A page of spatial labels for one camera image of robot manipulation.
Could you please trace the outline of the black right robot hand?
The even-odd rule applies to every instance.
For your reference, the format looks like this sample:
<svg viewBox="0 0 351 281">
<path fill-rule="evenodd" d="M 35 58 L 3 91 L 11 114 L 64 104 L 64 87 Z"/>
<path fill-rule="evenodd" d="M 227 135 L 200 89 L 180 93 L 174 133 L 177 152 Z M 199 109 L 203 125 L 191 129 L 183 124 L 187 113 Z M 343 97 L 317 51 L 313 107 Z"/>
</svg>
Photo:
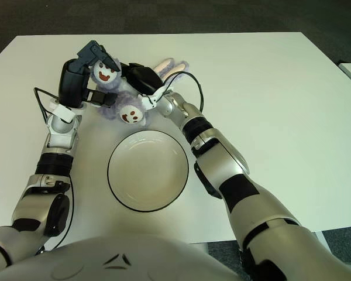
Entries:
<svg viewBox="0 0 351 281">
<path fill-rule="evenodd" d="M 135 90 L 144 95 L 153 95 L 160 87 L 163 81 L 150 67 L 137 63 L 121 63 L 122 77 Z"/>
</svg>

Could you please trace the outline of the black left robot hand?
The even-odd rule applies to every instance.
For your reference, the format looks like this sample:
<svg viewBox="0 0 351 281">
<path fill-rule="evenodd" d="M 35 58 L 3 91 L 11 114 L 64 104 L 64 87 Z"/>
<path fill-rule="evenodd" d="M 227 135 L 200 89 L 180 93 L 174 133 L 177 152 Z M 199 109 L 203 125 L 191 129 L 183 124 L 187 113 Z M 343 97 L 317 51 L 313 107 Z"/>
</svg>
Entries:
<svg viewBox="0 0 351 281">
<path fill-rule="evenodd" d="M 113 71 L 121 71 L 120 62 L 111 57 L 102 45 L 94 40 L 90 41 L 77 53 L 76 59 L 70 59 L 63 65 L 58 87 L 60 104 L 79 108 L 87 100 L 92 67 L 98 62 Z"/>
</svg>

